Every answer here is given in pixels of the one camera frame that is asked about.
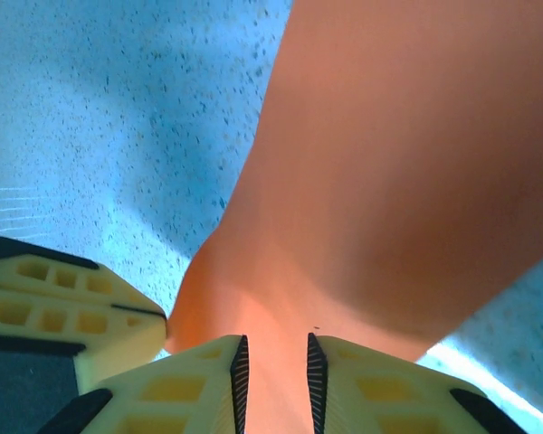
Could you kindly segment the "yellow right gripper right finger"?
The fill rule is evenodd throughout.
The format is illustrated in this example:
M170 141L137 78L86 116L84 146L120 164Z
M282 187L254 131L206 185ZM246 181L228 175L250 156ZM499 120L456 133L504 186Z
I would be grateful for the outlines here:
M328 335L308 335L317 433L515 434L522 428L454 376Z

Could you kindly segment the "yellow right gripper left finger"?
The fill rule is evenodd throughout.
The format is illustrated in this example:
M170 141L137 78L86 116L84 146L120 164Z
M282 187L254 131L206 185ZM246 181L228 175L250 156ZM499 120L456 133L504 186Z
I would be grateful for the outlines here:
M243 433L245 335L226 335L110 377L70 400L42 433Z

